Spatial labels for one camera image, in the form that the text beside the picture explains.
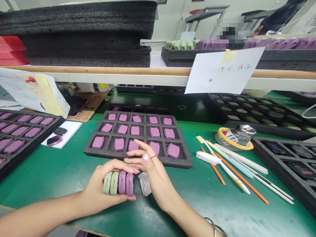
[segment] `wooden shelf edge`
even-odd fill
[[[72,67],[72,66],[0,66],[29,72],[131,74],[189,76],[191,68],[136,68],[136,67]],[[251,77],[316,79],[316,71],[262,70],[256,69]]]

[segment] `stack of foam sheets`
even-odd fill
[[[32,65],[149,67],[155,1],[94,2],[0,13]]]

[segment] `paper document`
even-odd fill
[[[0,68],[0,85],[21,106],[67,118],[70,106],[51,76]]]
[[[197,54],[185,94],[240,94],[263,54],[264,47]]]

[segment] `toothbrush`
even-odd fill
[[[213,150],[210,148],[210,146],[206,143],[206,141],[201,137],[201,136],[197,136],[196,139],[200,142],[200,143],[204,143],[206,144],[207,148],[210,150],[211,155],[215,156]],[[247,187],[237,178],[236,175],[233,174],[233,172],[231,172],[224,164],[223,162],[220,162],[220,166],[225,170],[225,172],[231,177],[231,179],[242,189],[244,190],[247,194],[250,194],[249,190],[247,189]]]

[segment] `green plastic part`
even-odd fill
[[[110,194],[116,196],[118,194],[119,171],[115,171],[111,177]]]
[[[112,174],[113,174],[113,172],[110,171],[104,177],[103,193],[105,195],[110,195],[110,186],[111,186],[111,176],[112,176]]]

